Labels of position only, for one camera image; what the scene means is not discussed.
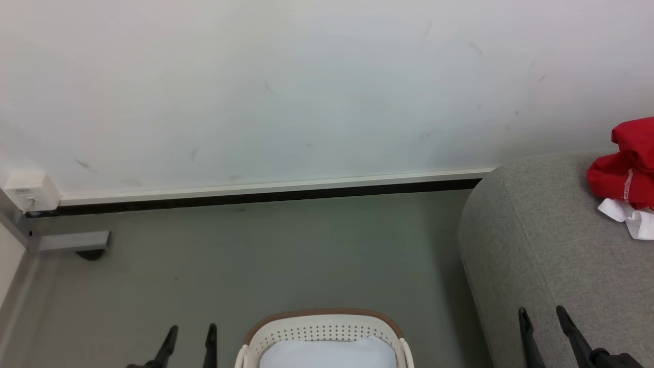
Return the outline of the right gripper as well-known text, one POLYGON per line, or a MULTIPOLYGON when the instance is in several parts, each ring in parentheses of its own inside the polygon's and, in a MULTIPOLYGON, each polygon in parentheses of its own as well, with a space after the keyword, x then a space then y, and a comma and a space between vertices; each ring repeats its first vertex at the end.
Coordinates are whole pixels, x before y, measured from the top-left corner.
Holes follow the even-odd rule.
MULTIPOLYGON (((572 321, 570 315, 563 306, 556 306, 556 314, 560 327, 568 338, 575 361, 578 367, 597 368, 643 368, 633 356, 628 353, 610 354, 605 349, 594 349, 592 351, 586 338, 579 328, 572 321)), ((533 337, 534 328, 526 308, 521 307, 518 311, 520 324, 520 336, 523 350, 525 367, 545 368, 546 364, 533 337)))

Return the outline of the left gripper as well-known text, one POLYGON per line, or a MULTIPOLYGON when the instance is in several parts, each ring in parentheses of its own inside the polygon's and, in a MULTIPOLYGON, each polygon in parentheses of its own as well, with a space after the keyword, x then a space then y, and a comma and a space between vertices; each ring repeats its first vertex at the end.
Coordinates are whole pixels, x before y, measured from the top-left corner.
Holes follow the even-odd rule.
MULTIPOLYGON (((170 357, 173 355, 177 343, 178 326, 173 325, 168 331, 162 345, 152 362, 146 362, 143 365, 129 364, 126 368, 154 368, 167 367, 170 357)), ((210 324, 205 340, 205 357, 203 368, 217 368, 219 366, 217 356, 217 326, 210 324)))

